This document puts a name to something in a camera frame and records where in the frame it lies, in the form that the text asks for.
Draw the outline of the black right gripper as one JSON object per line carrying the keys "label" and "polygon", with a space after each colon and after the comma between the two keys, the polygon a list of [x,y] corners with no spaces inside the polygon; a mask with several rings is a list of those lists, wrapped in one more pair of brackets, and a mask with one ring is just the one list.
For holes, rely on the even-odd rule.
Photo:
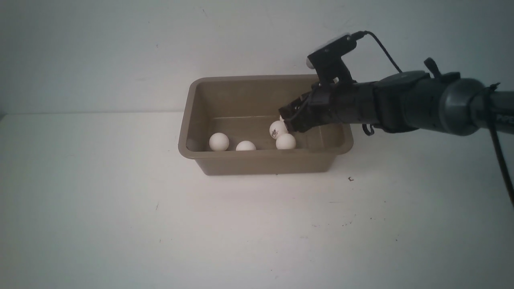
{"label": "black right gripper", "polygon": [[279,108],[289,132],[305,133],[332,123],[380,123],[373,82],[336,84],[330,90],[312,87],[290,104]]}

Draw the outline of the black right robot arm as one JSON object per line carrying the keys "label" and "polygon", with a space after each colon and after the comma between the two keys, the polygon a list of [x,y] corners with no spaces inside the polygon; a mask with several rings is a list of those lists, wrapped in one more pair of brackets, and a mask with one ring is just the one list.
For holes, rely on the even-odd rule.
{"label": "black right robot arm", "polygon": [[442,74],[433,59],[425,71],[397,73],[380,81],[343,82],[311,90],[279,114],[291,132],[305,133],[332,123],[363,124],[367,135],[374,129],[406,133],[418,129],[457,136],[471,135],[492,124],[502,133],[513,133],[513,92],[462,78],[458,72]]}

